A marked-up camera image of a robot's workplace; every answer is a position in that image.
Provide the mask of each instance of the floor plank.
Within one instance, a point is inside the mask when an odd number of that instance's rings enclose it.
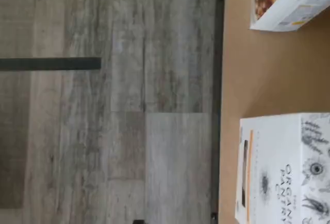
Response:
[[[109,179],[145,177],[144,113],[111,113],[109,147]]]
[[[0,210],[0,220],[3,223],[22,224],[22,209]]]
[[[215,0],[147,0],[149,112],[211,112]]]
[[[144,219],[144,181],[109,181],[108,206],[106,224],[132,224],[135,219]]]
[[[31,56],[34,0],[0,0],[0,57]],[[21,209],[30,74],[0,72],[0,209]]]
[[[32,55],[63,56],[64,0],[36,0]],[[24,224],[60,223],[61,72],[31,73]]]
[[[211,115],[146,115],[146,222],[210,223]]]

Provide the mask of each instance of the white box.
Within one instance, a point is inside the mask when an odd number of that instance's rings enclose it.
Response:
[[[330,223],[330,113],[241,119],[240,224]]]
[[[329,5],[330,0],[252,0],[250,29],[297,30]]]

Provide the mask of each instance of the black line drawing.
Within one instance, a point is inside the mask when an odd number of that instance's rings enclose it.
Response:
[[[302,142],[313,151],[323,154],[318,145],[327,145],[329,141],[322,137],[320,126],[311,121],[302,122]]]
[[[313,224],[313,219],[310,218],[304,218],[302,221],[302,224]]]
[[[320,202],[318,200],[315,200],[313,198],[309,198],[305,196],[305,199],[303,200],[305,204],[302,205],[302,207],[307,207],[315,212],[319,216],[319,220],[324,219],[325,217],[329,216],[329,206],[326,202]]]
[[[319,192],[321,192],[321,193],[330,193],[330,181],[328,181],[325,188],[320,188]]]
[[[327,165],[319,158],[309,158],[303,165],[302,174],[305,176],[302,185],[306,185],[310,180],[323,181],[327,174]]]
[[[262,171],[260,174],[259,188],[261,199],[265,204],[270,200],[270,185],[270,179],[267,171]]]

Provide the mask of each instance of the cardboard box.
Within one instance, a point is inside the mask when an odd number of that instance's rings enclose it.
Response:
[[[297,30],[330,5],[330,0],[252,0],[251,29]]]
[[[241,119],[240,224],[330,223],[330,114]]]

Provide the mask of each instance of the white product box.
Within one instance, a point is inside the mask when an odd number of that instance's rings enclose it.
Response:
[[[240,224],[330,223],[330,113],[241,119]]]
[[[252,0],[250,29],[297,30],[329,5],[330,0]]]

